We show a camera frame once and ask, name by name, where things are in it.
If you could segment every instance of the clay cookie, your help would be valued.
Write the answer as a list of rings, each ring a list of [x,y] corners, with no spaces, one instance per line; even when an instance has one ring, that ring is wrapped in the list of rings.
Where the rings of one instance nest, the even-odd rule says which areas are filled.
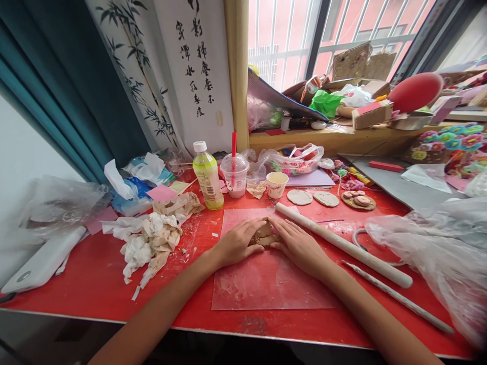
[[[313,194],[313,198],[328,207],[335,207],[340,203],[338,198],[329,192],[316,192]]]
[[[363,193],[361,190],[354,193],[358,193],[358,194],[355,195],[355,194],[351,194],[351,192],[344,192],[341,195],[341,199],[344,201],[346,205],[355,209],[365,209],[365,210],[374,210],[375,207],[377,207],[377,203],[375,202],[374,199],[366,196],[365,193],[363,195],[360,194]]]
[[[260,244],[264,247],[270,247],[270,244],[273,242],[282,242],[280,236],[272,233],[268,218],[264,217],[262,220],[267,222],[254,233],[250,239],[249,246],[253,244]]]
[[[291,203],[296,205],[308,205],[313,201],[311,194],[304,190],[291,190],[288,192],[287,197]]]

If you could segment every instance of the teal curtain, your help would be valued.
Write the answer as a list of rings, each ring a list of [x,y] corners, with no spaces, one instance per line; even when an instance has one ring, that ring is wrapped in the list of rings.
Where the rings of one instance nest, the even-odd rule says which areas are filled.
[[[0,0],[0,88],[89,181],[150,150],[82,0]]]

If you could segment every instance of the green plastic bag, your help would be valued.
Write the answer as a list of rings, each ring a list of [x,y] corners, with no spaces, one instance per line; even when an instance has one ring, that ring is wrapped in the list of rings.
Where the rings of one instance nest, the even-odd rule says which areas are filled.
[[[326,91],[318,90],[309,107],[327,118],[334,118],[336,109],[340,106],[340,101],[343,98],[344,96],[341,95],[330,95]]]

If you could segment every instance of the hand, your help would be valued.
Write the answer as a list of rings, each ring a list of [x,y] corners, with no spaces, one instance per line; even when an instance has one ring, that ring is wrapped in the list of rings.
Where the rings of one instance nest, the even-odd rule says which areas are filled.
[[[269,218],[270,223],[284,240],[270,246],[282,251],[297,267],[323,281],[324,271],[333,265],[316,240],[291,221]]]
[[[262,218],[255,218],[242,221],[228,231],[209,251],[216,260],[217,269],[236,264],[255,252],[262,252],[263,246],[249,246],[249,242],[255,232],[265,224],[266,221]]]

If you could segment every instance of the red straw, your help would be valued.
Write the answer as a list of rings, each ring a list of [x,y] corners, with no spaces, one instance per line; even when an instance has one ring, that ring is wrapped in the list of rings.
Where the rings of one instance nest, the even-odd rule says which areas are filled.
[[[236,160],[235,157],[237,156],[237,132],[232,133],[232,189],[235,186],[235,168],[236,168]]]

